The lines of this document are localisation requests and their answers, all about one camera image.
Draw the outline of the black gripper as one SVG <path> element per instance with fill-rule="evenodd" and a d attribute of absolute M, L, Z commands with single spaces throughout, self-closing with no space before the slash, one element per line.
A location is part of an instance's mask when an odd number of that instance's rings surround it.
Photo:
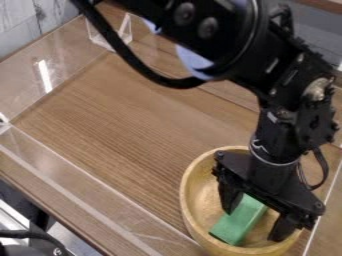
<path fill-rule="evenodd" d="M 312 151 L 322 168 L 322 180 L 310 184 L 304 175 L 301 155 Z M 326 206 L 314 195 L 326 182 L 326 159 L 318 147 L 273 155 L 253 140 L 245 153 L 218 150 L 214 153 L 213 175 L 218 181 L 222 209 L 231 215 L 245 194 L 270 207 L 280 217 L 268 239 L 282 242 L 296 229 L 312 229 L 325 214 Z"/>

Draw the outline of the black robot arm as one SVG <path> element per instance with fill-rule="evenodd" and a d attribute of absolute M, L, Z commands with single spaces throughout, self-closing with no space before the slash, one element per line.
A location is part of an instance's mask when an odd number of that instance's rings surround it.
<path fill-rule="evenodd" d="M 301 157 L 320 155 L 340 130 L 336 76 L 294 33 L 290 7 L 272 9 L 268 0 L 114 0 L 177 44 L 191 74 L 175 79 L 143 63 L 90 1 L 71 1 L 127 64 L 157 84 L 190 89 L 230 80 L 254 93 L 261 112 L 249 150 L 214 154 L 221 205 L 233 213 L 250 195 L 276 210 L 276 242 L 313 228 L 326 207 L 305 179 Z"/>

